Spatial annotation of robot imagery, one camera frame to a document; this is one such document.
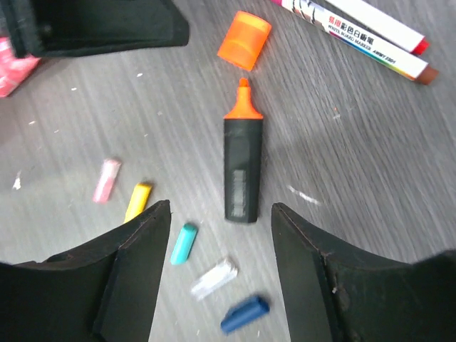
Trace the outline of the clear pink pen cap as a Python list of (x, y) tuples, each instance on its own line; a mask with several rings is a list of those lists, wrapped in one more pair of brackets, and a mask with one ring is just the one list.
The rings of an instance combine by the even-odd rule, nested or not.
[(122, 162), (118, 159), (110, 158), (103, 161), (100, 177), (93, 194), (95, 203), (106, 203), (110, 199), (121, 165)]

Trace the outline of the red cap marker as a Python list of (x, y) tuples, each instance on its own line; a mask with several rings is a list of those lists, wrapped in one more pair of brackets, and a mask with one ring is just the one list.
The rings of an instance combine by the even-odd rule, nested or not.
[(430, 46), (424, 35), (365, 1), (328, 0), (328, 3), (408, 53), (420, 56)]

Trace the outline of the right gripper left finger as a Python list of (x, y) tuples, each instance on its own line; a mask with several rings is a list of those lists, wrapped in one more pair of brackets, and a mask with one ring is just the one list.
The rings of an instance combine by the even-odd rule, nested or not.
[(167, 200), (43, 262), (1, 265), (3, 341), (147, 341), (170, 234)]

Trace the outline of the orange black highlighter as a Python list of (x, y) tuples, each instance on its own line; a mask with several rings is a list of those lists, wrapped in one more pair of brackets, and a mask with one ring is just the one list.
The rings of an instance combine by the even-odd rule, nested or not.
[(237, 100), (224, 116), (224, 215), (230, 222), (258, 218), (264, 117), (252, 105), (246, 78), (239, 80)]

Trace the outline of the blue pen cap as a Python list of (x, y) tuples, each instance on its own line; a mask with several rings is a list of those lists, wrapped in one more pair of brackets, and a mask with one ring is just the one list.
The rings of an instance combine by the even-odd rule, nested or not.
[(261, 296), (253, 295), (231, 307), (220, 323), (223, 333), (230, 334), (269, 313), (269, 303)]

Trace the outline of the yellow pen cap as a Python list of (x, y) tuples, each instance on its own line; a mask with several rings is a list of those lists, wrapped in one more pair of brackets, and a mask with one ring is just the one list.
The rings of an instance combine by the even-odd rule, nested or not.
[(146, 208), (151, 191), (152, 185), (150, 183), (136, 184), (125, 213), (124, 223), (131, 221), (143, 212)]

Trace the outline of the pink cap marker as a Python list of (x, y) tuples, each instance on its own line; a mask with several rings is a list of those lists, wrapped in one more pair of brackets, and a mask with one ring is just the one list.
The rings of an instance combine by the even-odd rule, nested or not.
[(428, 62), (312, 1), (275, 1), (275, 4), (411, 81), (428, 86), (439, 74)]

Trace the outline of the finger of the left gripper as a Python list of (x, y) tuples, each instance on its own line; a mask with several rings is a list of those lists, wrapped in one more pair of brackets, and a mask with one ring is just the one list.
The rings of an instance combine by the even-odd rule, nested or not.
[(162, 0), (2, 1), (1, 32), (19, 58), (186, 46), (190, 38), (186, 18)]

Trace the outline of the teal pen cap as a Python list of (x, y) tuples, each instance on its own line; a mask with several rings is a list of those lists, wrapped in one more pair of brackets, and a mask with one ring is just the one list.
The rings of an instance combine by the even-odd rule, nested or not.
[(170, 257), (171, 265), (184, 264), (188, 260), (197, 233), (198, 228), (193, 224), (187, 223), (181, 228)]

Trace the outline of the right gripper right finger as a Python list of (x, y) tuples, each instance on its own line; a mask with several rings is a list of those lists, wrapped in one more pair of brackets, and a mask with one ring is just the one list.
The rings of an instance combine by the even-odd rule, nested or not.
[(292, 341), (453, 341), (455, 252), (413, 264), (362, 250), (271, 208)]

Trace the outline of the orange highlighter cap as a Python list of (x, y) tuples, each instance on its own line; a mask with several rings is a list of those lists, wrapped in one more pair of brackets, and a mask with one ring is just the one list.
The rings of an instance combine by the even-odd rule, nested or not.
[(251, 71), (270, 32), (269, 22), (245, 11), (238, 11), (217, 55), (224, 61)]

